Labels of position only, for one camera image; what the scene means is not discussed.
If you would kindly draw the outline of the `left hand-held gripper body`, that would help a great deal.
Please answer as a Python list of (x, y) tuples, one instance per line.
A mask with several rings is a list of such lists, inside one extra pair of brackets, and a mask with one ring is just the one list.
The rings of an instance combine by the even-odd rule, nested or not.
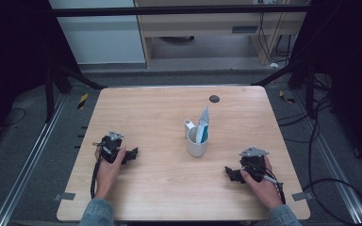
[(123, 142), (123, 134), (116, 133), (112, 130), (104, 136), (100, 142), (93, 142), (93, 145), (100, 148), (97, 162), (105, 159), (108, 163), (113, 163), (117, 158)]

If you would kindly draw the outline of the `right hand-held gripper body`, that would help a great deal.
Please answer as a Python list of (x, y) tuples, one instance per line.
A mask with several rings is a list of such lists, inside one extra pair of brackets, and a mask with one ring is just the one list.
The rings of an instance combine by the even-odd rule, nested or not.
[(256, 147), (249, 147), (245, 151), (239, 153), (239, 156), (241, 157), (239, 163), (258, 183), (262, 181), (266, 173), (264, 156), (268, 153), (268, 151), (261, 150)]

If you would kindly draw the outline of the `white cup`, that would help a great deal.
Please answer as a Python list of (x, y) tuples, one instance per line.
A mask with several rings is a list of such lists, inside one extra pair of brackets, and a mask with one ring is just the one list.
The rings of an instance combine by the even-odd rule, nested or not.
[(199, 142), (196, 139), (198, 127), (189, 119), (184, 120), (185, 137), (187, 140), (188, 153), (194, 157), (203, 156), (206, 153), (209, 133), (204, 135), (204, 141)]

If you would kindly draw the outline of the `white and teal toothpaste tube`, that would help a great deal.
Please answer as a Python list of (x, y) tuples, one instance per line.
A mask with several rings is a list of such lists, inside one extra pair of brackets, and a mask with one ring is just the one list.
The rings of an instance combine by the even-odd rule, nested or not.
[(208, 125), (209, 125), (209, 110), (208, 106), (206, 106), (202, 112), (200, 117), (197, 133), (195, 137), (195, 141), (197, 143), (204, 143), (208, 136)]

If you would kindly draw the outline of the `person's left hand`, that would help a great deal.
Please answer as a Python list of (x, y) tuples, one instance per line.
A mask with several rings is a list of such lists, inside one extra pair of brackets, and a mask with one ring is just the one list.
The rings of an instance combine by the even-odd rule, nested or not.
[(122, 147), (113, 163), (101, 159), (96, 175), (95, 198), (104, 199), (110, 202), (114, 194), (114, 187), (121, 171), (122, 162), (126, 148)]

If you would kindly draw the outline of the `person's right hand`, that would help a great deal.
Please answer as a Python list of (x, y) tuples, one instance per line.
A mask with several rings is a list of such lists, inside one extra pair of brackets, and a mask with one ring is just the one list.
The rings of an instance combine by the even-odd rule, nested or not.
[(255, 181), (252, 176), (245, 170), (241, 170), (240, 174), (246, 185), (251, 188), (252, 192), (258, 200), (268, 209), (271, 210), (283, 204), (277, 187), (270, 181), (263, 179), (260, 183)]

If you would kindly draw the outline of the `yellow and black tape strip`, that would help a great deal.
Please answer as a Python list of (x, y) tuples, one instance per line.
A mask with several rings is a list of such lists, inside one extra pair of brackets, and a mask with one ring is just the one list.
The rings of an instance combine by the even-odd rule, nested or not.
[(289, 90), (280, 90), (279, 96), (281, 99), (283, 99), (284, 101), (286, 101), (290, 104), (296, 103), (295, 98), (293, 97), (292, 93)]
[(79, 100), (78, 105), (77, 105), (77, 109), (82, 109), (83, 108), (83, 106), (86, 103), (88, 97), (89, 97), (88, 93), (83, 93), (81, 95), (80, 100)]

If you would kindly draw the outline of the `black metal stand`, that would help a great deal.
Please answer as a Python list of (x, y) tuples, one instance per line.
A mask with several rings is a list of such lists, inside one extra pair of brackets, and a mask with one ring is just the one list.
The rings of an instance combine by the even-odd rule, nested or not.
[(57, 86), (60, 93), (70, 93), (72, 85), (67, 77), (70, 76), (77, 81), (87, 85), (92, 89), (104, 89), (105, 86), (99, 85), (84, 75), (81, 72), (76, 72), (62, 64), (53, 64), (47, 67), (44, 73), (45, 97), (46, 97), (46, 122), (53, 119), (55, 110), (55, 99), (53, 87)]
[(283, 69), (253, 83), (253, 86), (265, 87), (269, 85), (270, 82), (290, 73), (291, 77), (288, 80), (288, 86), (291, 89), (297, 89), (302, 84), (305, 84), (305, 110), (309, 114), (309, 117), (314, 119), (314, 71), (315, 67), (309, 60), (295, 59), (291, 60)]

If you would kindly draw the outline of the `white cabinet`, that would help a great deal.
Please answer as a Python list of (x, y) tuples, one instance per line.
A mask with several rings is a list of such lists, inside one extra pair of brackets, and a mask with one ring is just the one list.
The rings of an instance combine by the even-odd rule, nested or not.
[[(133, 0), (49, 0), (53, 9), (133, 8)], [(136, 16), (66, 17), (59, 24), (79, 65), (144, 63)]]

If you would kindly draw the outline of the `dark curtain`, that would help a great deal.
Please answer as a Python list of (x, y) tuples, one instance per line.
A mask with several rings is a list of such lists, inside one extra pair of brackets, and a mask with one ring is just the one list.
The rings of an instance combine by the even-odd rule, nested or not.
[(332, 79), (332, 97), (362, 152), (362, 0), (311, 0), (292, 57)]
[(48, 57), (79, 72), (49, 0), (0, 0), (0, 127), (21, 93), (44, 83)]

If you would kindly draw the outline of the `light wooden desk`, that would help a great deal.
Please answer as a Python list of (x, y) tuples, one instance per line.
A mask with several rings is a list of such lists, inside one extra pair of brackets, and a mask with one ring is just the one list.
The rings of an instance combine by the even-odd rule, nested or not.
[[(133, 0), (137, 7), (299, 5), (308, 0)], [(273, 60), (281, 36), (297, 35), (303, 12), (140, 15), (145, 58), (151, 59), (152, 41), (160, 37), (247, 35), (261, 64)]]

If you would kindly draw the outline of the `grey metal table bracket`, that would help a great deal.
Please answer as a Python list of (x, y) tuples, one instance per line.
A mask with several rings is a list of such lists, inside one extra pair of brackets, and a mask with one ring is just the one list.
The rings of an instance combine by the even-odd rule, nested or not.
[(291, 195), (292, 199), (297, 202), (297, 201), (302, 201), (302, 200), (312, 200), (314, 198), (314, 195), (312, 192), (299, 192), (299, 193), (294, 193)]
[(57, 193), (54, 197), (55, 201), (62, 201), (62, 200), (67, 200), (67, 201), (72, 201), (75, 197), (74, 193), (68, 193), (68, 192), (62, 192), (62, 193)]

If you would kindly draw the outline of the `aluminium floor rail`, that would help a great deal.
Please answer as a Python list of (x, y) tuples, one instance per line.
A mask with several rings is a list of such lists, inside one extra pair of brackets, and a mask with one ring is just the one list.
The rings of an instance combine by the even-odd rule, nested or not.
[(313, 129), (315, 138), (313, 142), (316, 144), (318, 151), (321, 154), (321, 157), (329, 170), (330, 175), (334, 179), (337, 190), (341, 199), (344, 201), (348, 212), (350, 213), (353, 222), (355, 224), (362, 223), (362, 199), (359, 197), (359, 193), (354, 191), (352, 187), (348, 185), (343, 185), (341, 182), (349, 183), (349, 180), (345, 173), (342, 170), (342, 167), (337, 162), (336, 158), (333, 156), (331, 149), (325, 141), (324, 136), (321, 133), (320, 127), (317, 125), (317, 120), (312, 120), (307, 118), (309, 126)]
[(58, 101), (55, 103), (53, 115), (51, 116), (50, 120), (47, 121), (42, 127), (41, 132), (35, 141), (30, 154), (25, 160), (25, 163), (23, 164), (23, 167), (18, 174), (14, 185), (5, 198), (4, 203), (0, 207), (0, 226), (8, 225), (10, 217), (12, 216), (12, 213), (25, 190), (31, 174), (33, 173), (33, 170), (40, 159), (46, 143), (57, 124), (67, 97), (67, 94), (59, 94)]

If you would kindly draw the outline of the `black horizontal frame bar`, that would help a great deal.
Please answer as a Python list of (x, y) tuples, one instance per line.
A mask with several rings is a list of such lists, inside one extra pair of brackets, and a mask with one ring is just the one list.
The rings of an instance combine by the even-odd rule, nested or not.
[(299, 5), (233, 5), (233, 6), (175, 6), (140, 8), (65, 8), (51, 9), (49, 14), (56, 17), (85, 16), (131, 16), (131, 15), (173, 15), (173, 14), (214, 14), (214, 13), (261, 13), (261, 12), (306, 12), (312, 6)]

